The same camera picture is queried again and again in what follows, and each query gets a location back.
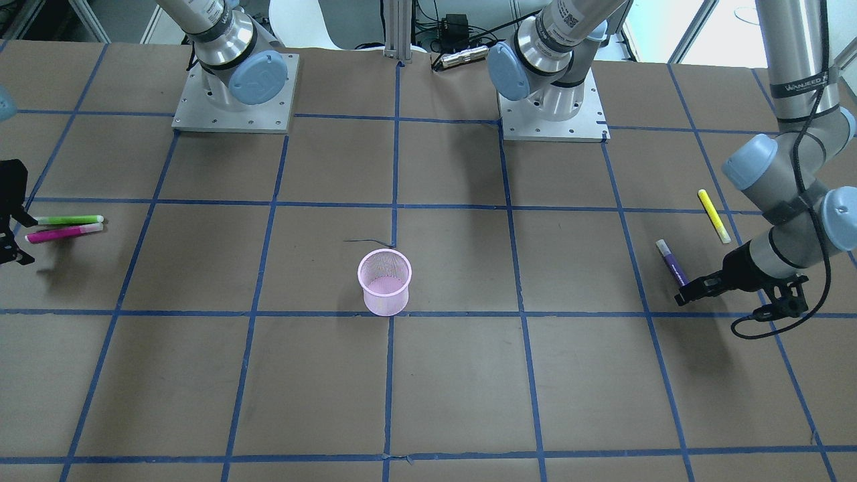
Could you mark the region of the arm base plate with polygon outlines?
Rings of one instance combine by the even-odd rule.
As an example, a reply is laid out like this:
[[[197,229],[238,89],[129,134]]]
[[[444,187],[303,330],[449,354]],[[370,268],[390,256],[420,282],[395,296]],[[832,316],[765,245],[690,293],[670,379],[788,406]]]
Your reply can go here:
[[[285,81],[281,91],[260,104],[244,104],[214,74],[196,65],[189,71],[173,116],[172,128],[193,133],[286,135],[295,104],[301,57],[281,53]]]
[[[591,68],[576,86],[545,86],[524,100],[497,94],[504,138],[509,141],[603,143],[611,138]]]

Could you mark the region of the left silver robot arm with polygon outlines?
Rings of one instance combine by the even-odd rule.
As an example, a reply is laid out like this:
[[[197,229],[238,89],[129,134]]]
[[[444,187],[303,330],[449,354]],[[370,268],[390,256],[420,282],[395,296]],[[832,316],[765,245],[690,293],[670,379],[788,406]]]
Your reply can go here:
[[[830,189],[817,172],[855,135],[840,104],[839,72],[824,1],[759,1],[769,98],[779,131],[755,135],[722,172],[769,223],[723,259],[722,268],[680,287],[683,306],[731,290],[762,290],[772,305],[805,309],[808,269],[855,248],[855,189]]]

